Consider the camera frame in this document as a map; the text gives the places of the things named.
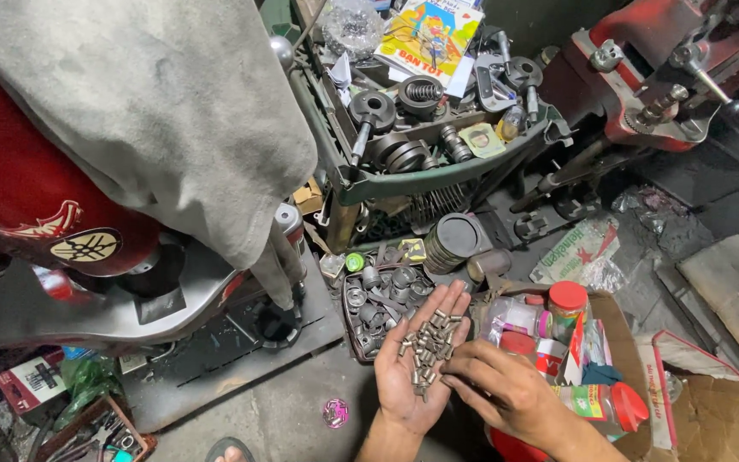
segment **machine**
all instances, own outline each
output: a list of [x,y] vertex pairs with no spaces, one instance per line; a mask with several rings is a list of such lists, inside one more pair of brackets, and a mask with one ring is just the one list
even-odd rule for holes
[[[275,219],[300,255],[299,210],[282,204]],[[0,348],[63,344],[158,356],[263,293],[249,272],[192,237],[108,199],[1,86],[0,252],[15,257],[0,279]],[[300,298],[305,269],[301,261],[294,267],[299,274],[288,276]],[[297,335],[301,315],[280,311],[268,305],[252,326],[228,318],[288,346],[269,337]]]
[[511,212],[531,212],[545,197],[583,185],[593,191],[609,171],[648,155],[688,151],[715,119],[739,163],[737,89],[739,2],[629,3],[574,33],[544,69],[538,93],[575,131],[575,143],[526,158],[513,179],[542,178],[526,192],[517,188]]

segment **spring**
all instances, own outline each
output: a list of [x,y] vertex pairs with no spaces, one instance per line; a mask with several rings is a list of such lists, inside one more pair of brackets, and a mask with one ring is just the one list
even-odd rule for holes
[[436,84],[411,83],[406,86],[406,97],[413,101],[438,101],[443,96],[443,88]]

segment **gray cloth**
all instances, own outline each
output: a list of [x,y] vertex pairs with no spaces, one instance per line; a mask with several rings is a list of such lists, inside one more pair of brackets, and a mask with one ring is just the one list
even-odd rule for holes
[[0,81],[114,201],[236,268],[276,260],[316,151],[252,0],[0,0]]

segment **book cover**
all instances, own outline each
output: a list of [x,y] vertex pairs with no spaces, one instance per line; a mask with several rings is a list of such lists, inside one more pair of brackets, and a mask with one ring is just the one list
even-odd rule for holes
[[458,0],[410,0],[390,21],[375,58],[446,87],[483,17]]

